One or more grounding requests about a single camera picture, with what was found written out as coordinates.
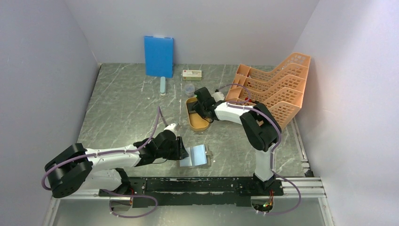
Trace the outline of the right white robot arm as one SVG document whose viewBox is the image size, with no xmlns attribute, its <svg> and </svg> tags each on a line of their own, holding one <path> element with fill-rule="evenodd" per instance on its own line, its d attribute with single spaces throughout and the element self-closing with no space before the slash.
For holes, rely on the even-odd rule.
<svg viewBox="0 0 399 226">
<path fill-rule="evenodd" d="M 193 110 L 201 118 L 234 122 L 243 127 L 249 143 L 257 150 L 254 190 L 260 195 L 267 194 L 276 178 L 274 151 L 282 141 L 282 129 L 269 109 L 263 103 L 253 106 L 233 104 L 225 101 L 221 92 L 210 94 L 205 87 L 194 91 L 194 96 L 197 101 Z"/>
</svg>

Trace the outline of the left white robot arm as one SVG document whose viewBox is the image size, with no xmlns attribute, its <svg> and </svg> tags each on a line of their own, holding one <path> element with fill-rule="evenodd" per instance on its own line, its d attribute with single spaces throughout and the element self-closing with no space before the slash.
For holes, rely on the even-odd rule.
<svg viewBox="0 0 399 226">
<path fill-rule="evenodd" d="M 183 139 L 165 129 L 132 145 L 111 149 L 69 146 L 45 166 L 44 188 L 54 198 L 64 198 L 84 190 L 108 190 L 119 196 L 134 194 L 126 168 L 155 163 L 157 159 L 179 161 L 189 157 Z"/>
</svg>

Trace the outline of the yellow oval tray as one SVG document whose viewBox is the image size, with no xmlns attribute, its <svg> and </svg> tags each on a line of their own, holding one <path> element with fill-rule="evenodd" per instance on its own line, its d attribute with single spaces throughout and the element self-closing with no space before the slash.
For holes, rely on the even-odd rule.
<svg viewBox="0 0 399 226">
<path fill-rule="evenodd" d="M 186 104 L 189 102 L 193 102 L 193 101 L 197 101 L 197 98 L 196 97 L 188 98 L 186 100 Z M 201 116 L 198 113 L 190 114 L 190 115 L 188 114 L 188 122 L 193 131 L 204 131 L 210 125 L 210 122 L 207 121 L 206 119 L 201 118 Z"/>
</svg>

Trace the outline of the beige card holder wallet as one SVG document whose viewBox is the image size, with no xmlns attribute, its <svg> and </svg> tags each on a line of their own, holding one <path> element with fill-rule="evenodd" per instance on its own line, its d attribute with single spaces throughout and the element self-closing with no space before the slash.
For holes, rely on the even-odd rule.
<svg viewBox="0 0 399 226">
<path fill-rule="evenodd" d="M 207 145 L 197 145 L 185 148 L 188 157 L 179 160 L 178 166 L 181 168 L 206 168 L 211 166 L 212 153 L 208 150 Z"/>
</svg>

